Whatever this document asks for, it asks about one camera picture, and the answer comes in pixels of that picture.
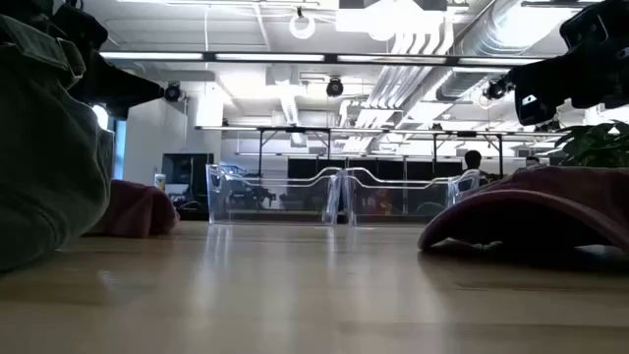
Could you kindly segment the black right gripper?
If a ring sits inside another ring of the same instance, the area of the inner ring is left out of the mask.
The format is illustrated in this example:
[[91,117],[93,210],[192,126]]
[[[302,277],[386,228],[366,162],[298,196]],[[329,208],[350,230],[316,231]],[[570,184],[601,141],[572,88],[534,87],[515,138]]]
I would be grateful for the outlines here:
[[519,66],[505,76],[515,88],[521,125],[538,125],[555,116],[557,104],[547,98],[569,97],[576,108],[629,104],[629,0],[602,0],[592,6],[607,30],[605,41],[583,42],[568,49],[568,55]]

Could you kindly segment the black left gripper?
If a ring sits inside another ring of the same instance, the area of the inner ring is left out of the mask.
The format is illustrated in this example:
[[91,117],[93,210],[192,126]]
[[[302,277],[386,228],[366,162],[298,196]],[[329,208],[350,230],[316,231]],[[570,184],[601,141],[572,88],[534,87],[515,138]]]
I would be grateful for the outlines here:
[[162,98],[164,88],[108,63],[96,50],[81,51],[86,70],[68,89],[69,95],[85,104],[104,104],[108,114],[127,120],[131,107]]

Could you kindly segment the green baseball cap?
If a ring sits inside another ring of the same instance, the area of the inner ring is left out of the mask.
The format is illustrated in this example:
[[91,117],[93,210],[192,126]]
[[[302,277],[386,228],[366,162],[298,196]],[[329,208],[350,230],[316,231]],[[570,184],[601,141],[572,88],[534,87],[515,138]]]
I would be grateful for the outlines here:
[[85,72],[44,19],[0,14],[0,272],[50,257],[107,208],[114,135],[69,93]]

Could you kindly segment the maroon baseball cap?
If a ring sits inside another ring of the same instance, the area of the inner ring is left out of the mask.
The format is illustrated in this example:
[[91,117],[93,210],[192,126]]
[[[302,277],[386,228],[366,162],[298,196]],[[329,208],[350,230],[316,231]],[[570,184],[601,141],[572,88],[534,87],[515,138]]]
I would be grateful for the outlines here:
[[86,236],[151,238],[169,234],[179,220],[179,213],[162,190],[113,180],[109,205]]
[[436,216],[418,248],[447,239],[532,252],[610,246],[629,254],[629,168],[546,166],[481,186]]

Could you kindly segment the potted green plant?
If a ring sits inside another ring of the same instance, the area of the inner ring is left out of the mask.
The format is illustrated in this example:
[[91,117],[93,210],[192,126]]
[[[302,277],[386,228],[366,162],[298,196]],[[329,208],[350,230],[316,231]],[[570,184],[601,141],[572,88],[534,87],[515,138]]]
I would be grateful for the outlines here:
[[555,146],[565,154],[563,166],[629,168],[629,124],[612,120],[559,130]]

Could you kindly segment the black cabinet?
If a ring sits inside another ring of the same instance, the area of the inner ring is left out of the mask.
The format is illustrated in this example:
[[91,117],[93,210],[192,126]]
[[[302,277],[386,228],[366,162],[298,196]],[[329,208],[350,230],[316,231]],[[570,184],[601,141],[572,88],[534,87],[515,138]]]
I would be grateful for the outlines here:
[[177,209],[207,210],[206,167],[212,153],[164,153],[165,192]]

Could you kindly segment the clear plastic bin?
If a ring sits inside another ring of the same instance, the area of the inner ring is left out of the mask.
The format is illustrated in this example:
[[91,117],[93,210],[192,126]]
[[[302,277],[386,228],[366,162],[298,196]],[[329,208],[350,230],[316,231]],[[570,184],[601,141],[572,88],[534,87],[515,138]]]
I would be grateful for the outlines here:
[[480,185],[478,170],[431,180],[384,180],[363,167],[350,167],[343,171],[344,212],[352,226],[427,223]]
[[211,223],[337,222],[341,168],[326,167],[310,178],[245,177],[219,165],[205,172]]

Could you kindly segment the black overhead beam with lights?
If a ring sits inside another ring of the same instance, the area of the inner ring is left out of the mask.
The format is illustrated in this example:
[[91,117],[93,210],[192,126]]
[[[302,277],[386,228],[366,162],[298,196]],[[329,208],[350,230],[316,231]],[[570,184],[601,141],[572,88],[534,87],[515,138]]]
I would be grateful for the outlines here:
[[383,65],[467,68],[513,68],[545,60],[545,57],[522,56],[454,56],[409,54],[344,54],[288,52],[150,52],[112,51],[101,56],[113,61],[202,62],[202,63],[265,63],[324,65]]

